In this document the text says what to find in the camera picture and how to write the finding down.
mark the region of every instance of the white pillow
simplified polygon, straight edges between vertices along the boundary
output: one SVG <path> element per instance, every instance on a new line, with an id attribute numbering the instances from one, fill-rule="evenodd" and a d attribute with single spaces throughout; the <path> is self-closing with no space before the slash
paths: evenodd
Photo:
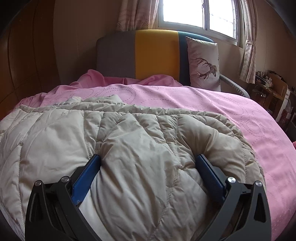
<path id="1" fill-rule="evenodd" d="M 191 87 L 221 91 L 218 44 L 186 37 Z"/>

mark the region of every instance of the window pane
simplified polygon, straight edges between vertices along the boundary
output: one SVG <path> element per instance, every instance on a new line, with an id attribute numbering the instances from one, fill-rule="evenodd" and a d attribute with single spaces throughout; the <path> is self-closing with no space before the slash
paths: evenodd
<path id="1" fill-rule="evenodd" d="M 237 38 L 234 0 L 209 0 L 210 29 Z"/>
<path id="2" fill-rule="evenodd" d="M 163 0 L 163 20 L 203 28 L 202 0 Z"/>

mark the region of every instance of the headboard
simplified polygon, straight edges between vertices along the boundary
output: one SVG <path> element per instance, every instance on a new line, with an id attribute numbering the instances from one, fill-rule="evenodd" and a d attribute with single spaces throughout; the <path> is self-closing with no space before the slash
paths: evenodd
<path id="1" fill-rule="evenodd" d="M 103 76 L 139 80 L 166 74 L 190 86 L 186 36 L 213 42 L 197 34 L 172 30 L 136 30 L 102 37 L 96 43 L 96 70 Z"/>

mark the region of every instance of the white duvet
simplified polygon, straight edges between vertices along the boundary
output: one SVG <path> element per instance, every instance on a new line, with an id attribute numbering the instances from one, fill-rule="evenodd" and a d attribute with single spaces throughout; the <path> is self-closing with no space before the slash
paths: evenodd
<path id="1" fill-rule="evenodd" d="M 0 122 L 0 209 L 22 240 L 34 182 L 70 176 L 94 153 L 102 166 L 80 210 L 103 241 L 196 237 L 214 210 L 194 164 L 201 153 L 226 176 L 264 183 L 252 148 L 220 114 L 118 96 L 22 105 Z"/>

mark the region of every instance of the pink curtain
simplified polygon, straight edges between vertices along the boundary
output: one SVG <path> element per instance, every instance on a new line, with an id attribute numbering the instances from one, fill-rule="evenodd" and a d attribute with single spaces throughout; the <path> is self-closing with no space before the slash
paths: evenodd
<path id="1" fill-rule="evenodd" d="M 256 39 L 258 29 L 257 9 L 254 0 L 242 0 L 246 44 L 239 68 L 239 79 L 247 83 L 255 83 L 256 73 Z"/>
<path id="2" fill-rule="evenodd" d="M 122 0 L 117 31 L 152 29 L 159 0 Z"/>

